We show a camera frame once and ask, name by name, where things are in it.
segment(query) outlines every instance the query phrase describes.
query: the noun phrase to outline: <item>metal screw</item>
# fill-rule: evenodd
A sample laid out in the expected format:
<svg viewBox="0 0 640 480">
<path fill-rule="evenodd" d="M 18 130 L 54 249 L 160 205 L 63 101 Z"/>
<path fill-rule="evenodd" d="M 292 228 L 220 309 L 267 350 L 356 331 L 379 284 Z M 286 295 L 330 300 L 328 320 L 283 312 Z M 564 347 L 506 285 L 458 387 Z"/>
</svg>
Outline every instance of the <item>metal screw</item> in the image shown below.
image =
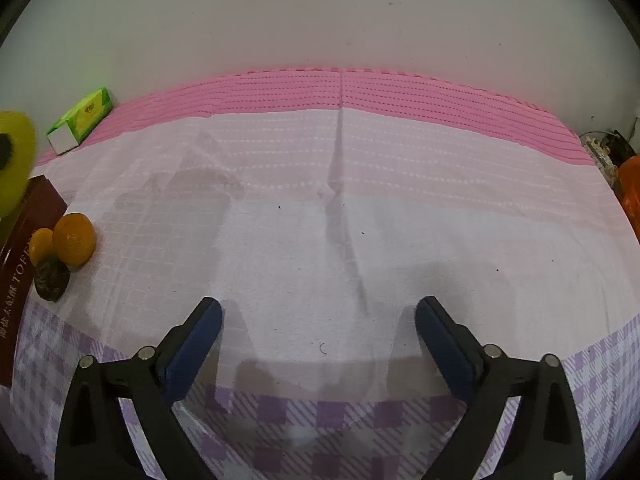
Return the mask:
<svg viewBox="0 0 640 480">
<path fill-rule="evenodd" d="M 156 349 L 152 346 L 143 346 L 138 350 L 138 357 L 143 361 L 151 359 L 156 354 Z"/>
<path fill-rule="evenodd" d="M 560 366 L 560 359 L 553 354 L 547 354 L 545 355 L 545 363 L 553 368 L 557 368 Z"/>
<path fill-rule="evenodd" d="M 81 368 L 88 368 L 89 366 L 94 364 L 94 361 L 95 361 L 94 356 L 85 355 L 78 361 L 78 366 Z"/>
<path fill-rule="evenodd" d="M 489 343 L 488 345 L 484 345 L 484 353 L 495 359 L 502 355 L 502 350 L 498 345 Z"/>
</svg>

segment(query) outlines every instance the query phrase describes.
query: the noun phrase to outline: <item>pink bedspread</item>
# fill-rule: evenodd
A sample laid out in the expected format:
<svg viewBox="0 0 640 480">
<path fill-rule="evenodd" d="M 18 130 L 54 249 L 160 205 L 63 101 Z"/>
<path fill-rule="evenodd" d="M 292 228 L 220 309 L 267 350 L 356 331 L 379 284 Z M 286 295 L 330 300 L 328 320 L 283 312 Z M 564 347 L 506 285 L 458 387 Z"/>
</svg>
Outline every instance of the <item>pink bedspread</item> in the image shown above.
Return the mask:
<svg viewBox="0 0 640 480">
<path fill-rule="evenodd" d="M 464 409 L 415 334 L 427 295 L 482 343 L 562 358 L 588 478 L 638 423 L 638 242 L 533 105 L 401 73 L 248 73 L 122 105 L 37 172 L 100 233 L 59 303 L 32 291 L 2 393 L 50 476 L 79 357 L 156 344 L 203 296 L 222 342 L 174 412 L 220 478 L 421 476 Z"/>
</svg>

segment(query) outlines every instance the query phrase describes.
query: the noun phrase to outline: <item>white wall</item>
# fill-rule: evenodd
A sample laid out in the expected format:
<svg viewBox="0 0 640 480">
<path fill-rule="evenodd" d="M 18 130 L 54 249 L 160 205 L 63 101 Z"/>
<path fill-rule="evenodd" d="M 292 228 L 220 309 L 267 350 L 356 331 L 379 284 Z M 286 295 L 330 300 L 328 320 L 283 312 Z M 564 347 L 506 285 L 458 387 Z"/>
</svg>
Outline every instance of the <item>white wall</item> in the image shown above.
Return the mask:
<svg viewBox="0 0 640 480">
<path fill-rule="evenodd" d="M 628 132 L 640 54 L 606 0 L 33 0 L 0 48 L 0 109 L 42 133 L 85 93 L 124 102 L 284 66 L 419 72 Z"/>
</svg>

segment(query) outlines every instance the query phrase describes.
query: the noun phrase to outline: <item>blue gripper pad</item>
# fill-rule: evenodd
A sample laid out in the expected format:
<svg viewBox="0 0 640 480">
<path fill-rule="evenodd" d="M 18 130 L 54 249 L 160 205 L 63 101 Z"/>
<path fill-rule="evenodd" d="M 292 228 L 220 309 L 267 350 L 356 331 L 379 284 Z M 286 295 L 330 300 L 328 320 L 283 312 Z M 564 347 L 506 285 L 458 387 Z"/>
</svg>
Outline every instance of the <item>blue gripper pad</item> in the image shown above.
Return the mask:
<svg viewBox="0 0 640 480">
<path fill-rule="evenodd" d="M 156 373 L 164 383 L 164 400 L 173 404 L 186 397 L 204 359 L 222 329 L 223 311 L 213 298 L 203 298 L 187 321 L 172 330 L 191 327 L 184 342 L 175 349 L 174 357 Z"/>
<path fill-rule="evenodd" d="M 469 404 L 475 395 L 474 368 L 454 337 L 458 326 L 433 296 L 424 298 L 415 308 L 415 327 L 451 394 Z"/>
</svg>

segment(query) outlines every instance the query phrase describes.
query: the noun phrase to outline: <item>dried fruit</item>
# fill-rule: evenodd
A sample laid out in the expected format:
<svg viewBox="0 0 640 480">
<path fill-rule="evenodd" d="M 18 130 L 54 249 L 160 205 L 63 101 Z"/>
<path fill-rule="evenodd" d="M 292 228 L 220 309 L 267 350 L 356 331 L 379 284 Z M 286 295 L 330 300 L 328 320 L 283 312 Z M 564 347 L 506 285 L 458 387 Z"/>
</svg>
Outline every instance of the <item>dried fruit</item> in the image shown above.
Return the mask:
<svg viewBox="0 0 640 480">
<path fill-rule="evenodd" d="M 69 283 L 69 269 L 55 255 L 44 258 L 37 266 L 33 284 L 38 295 L 47 301 L 57 301 Z"/>
<path fill-rule="evenodd" d="M 64 215 L 53 228 L 53 247 L 67 265 L 84 265 L 95 250 L 94 226 L 82 213 Z"/>
</svg>

